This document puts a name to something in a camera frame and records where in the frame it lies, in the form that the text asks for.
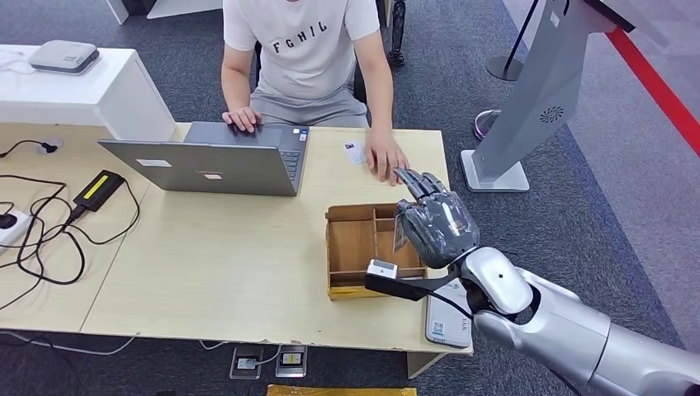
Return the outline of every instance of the card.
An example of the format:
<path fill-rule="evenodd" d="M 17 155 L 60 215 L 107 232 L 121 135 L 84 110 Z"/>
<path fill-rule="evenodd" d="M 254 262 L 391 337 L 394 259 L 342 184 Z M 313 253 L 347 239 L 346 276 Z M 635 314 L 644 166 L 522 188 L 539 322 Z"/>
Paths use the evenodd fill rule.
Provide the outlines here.
<path fill-rule="evenodd" d="M 358 165 L 366 161 L 365 150 L 362 147 L 362 143 L 357 141 L 347 142 L 343 145 L 343 148 L 352 165 Z"/>

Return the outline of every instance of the label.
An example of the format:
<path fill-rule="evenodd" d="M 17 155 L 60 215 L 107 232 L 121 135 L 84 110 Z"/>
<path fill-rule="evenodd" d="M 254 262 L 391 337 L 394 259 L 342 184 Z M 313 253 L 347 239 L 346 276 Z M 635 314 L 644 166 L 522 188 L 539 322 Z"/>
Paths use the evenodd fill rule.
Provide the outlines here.
<path fill-rule="evenodd" d="M 282 354 L 282 364 L 283 365 L 299 365 L 301 363 L 300 353 L 283 353 Z"/>
<path fill-rule="evenodd" d="M 253 370 L 255 368 L 255 359 L 249 359 L 247 357 L 242 357 L 236 364 L 236 369 L 238 370 Z"/>
<path fill-rule="evenodd" d="M 438 322 L 437 320 L 433 320 L 432 333 L 437 334 L 438 336 L 444 336 L 445 335 L 445 323 Z"/>
<path fill-rule="evenodd" d="M 92 186 L 92 188 L 89 191 L 87 191 L 87 193 L 85 193 L 85 196 L 83 198 L 89 200 L 92 194 L 94 194 L 95 191 L 97 191 L 97 189 L 100 188 L 101 185 L 105 184 L 106 181 L 107 175 L 100 177 L 100 180 L 98 180 L 97 183 L 95 183 L 95 185 Z"/>
<path fill-rule="evenodd" d="M 137 163 L 145 167 L 172 167 L 170 163 L 164 159 L 137 159 Z"/>
<path fill-rule="evenodd" d="M 551 22 L 554 27 L 559 27 L 559 17 L 552 11 L 551 15 L 549 16 L 549 21 Z"/>
<path fill-rule="evenodd" d="M 404 223 L 401 221 L 402 219 L 403 215 L 399 211 L 396 211 L 396 216 L 394 216 L 394 255 L 409 241 L 404 233 Z"/>

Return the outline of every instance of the kiosk stand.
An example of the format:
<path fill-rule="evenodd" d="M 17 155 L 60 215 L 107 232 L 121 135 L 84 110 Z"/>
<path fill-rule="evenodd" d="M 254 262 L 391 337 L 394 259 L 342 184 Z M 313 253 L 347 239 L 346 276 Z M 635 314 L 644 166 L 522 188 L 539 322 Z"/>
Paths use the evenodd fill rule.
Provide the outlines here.
<path fill-rule="evenodd" d="M 491 126 L 480 131 L 484 139 L 476 150 L 461 152 L 471 191 L 529 190 L 520 160 L 575 113 L 589 34 L 617 26 L 626 32 L 638 26 L 667 44 L 627 0 L 546 0 L 527 63 L 502 112 L 493 123 L 478 123 Z"/>

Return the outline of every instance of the laptop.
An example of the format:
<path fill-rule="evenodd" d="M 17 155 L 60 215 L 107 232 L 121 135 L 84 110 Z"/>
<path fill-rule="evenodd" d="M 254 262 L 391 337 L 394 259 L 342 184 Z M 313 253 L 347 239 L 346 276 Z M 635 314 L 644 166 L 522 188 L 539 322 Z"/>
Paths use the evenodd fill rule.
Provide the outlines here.
<path fill-rule="evenodd" d="M 184 142 L 98 140 L 165 191 L 296 196 L 308 127 L 260 125 L 253 134 L 193 122 Z"/>

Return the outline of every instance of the cardboard box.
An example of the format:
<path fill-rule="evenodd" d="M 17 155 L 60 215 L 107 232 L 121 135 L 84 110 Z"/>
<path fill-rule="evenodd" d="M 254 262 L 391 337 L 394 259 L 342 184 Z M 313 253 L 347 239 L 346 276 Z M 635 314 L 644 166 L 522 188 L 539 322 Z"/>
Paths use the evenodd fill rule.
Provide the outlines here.
<path fill-rule="evenodd" d="M 370 260 L 399 266 L 399 277 L 424 277 L 425 265 L 410 243 L 394 255 L 396 204 L 331 206 L 326 212 L 330 299 L 386 296 L 364 287 Z"/>

